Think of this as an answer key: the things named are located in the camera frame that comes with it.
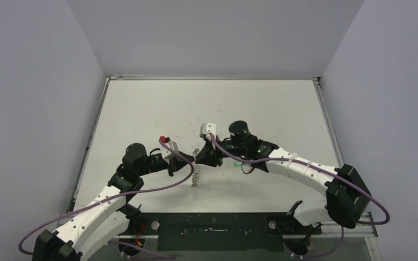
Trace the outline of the metal disc with keyrings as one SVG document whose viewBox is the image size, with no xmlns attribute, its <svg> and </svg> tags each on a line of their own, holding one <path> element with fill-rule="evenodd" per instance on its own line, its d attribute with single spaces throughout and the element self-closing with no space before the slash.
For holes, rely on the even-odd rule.
<svg viewBox="0 0 418 261">
<path fill-rule="evenodd" d="M 194 157 L 194 161 L 193 161 L 193 167 L 194 167 L 194 172 L 192 174 L 192 187 L 197 187 L 199 184 L 199 179 L 200 179 L 200 167 L 199 165 L 196 163 L 196 157 L 199 154 L 200 149 L 196 148 L 193 151 L 193 157 Z"/>
</svg>

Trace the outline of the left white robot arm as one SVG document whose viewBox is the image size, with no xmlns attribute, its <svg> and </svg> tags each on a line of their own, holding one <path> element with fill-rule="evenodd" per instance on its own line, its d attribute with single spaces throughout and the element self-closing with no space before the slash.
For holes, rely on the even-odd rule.
<svg viewBox="0 0 418 261">
<path fill-rule="evenodd" d="M 147 154 L 140 143 L 129 145 L 116 173 L 84 208 L 53 232 L 44 230 L 36 238 L 32 260 L 87 260 L 113 237 L 140 229 L 140 210 L 129 202 L 143 192 L 143 175 L 192 166 L 194 157 L 179 152 L 175 142 L 162 138 L 156 154 Z"/>
</svg>

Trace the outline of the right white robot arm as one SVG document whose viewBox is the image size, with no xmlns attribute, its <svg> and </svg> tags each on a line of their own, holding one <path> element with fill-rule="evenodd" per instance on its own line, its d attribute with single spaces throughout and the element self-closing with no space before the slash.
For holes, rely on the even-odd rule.
<svg viewBox="0 0 418 261">
<path fill-rule="evenodd" d="M 203 123 L 200 137 L 205 145 L 195 158 L 200 165 L 219 167 L 225 158 L 234 159 L 251 170 L 261 170 L 290 178 L 320 193 L 324 199 L 297 202 L 290 209 L 286 226 L 300 233 L 308 225 L 333 221 L 344 228 L 355 228 L 369 204 L 370 191 L 358 171 L 350 165 L 326 166 L 299 157 L 296 153 L 257 138 L 245 121 L 229 127 L 230 136 L 220 140 L 214 123 Z"/>
</svg>

